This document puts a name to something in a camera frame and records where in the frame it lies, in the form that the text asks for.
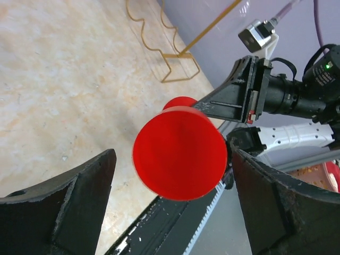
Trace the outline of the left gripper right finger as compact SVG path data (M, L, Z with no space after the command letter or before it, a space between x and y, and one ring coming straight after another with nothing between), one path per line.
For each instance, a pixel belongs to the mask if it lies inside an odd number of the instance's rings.
M252 254L339 254L339 193L276 170L229 139Z

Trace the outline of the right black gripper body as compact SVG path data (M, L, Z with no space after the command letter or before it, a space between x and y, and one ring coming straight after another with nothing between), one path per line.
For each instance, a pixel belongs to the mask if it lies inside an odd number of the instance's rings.
M250 97L247 123L252 124L262 114L272 70L271 61L265 58L259 60Z

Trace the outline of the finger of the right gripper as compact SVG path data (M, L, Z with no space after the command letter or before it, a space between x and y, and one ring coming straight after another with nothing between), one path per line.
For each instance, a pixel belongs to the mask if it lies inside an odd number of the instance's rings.
M245 123L257 64L258 58L255 56L238 59L227 79L218 88L198 100L193 108L210 118Z

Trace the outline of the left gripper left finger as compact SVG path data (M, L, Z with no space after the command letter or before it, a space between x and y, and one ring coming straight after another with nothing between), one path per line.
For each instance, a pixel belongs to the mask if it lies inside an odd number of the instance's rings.
M115 166L107 149L1 198L1 254L95 254Z

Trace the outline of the red plastic wine glass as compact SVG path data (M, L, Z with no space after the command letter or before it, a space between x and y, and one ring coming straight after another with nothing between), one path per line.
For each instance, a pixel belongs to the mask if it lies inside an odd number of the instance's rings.
M138 133L132 160L137 175L152 192L170 200L189 201L209 193L222 179L227 146L209 118L180 96Z

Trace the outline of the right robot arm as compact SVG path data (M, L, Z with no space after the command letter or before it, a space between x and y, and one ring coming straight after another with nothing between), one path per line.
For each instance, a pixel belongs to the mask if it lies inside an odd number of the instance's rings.
M309 60L301 81L272 75L272 61L246 56L229 77L194 104L208 117L245 123L227 135L232 150L252 156L303 146L339 148L339 46L322 46ZM254 127L262 113L300 117L306 124Z

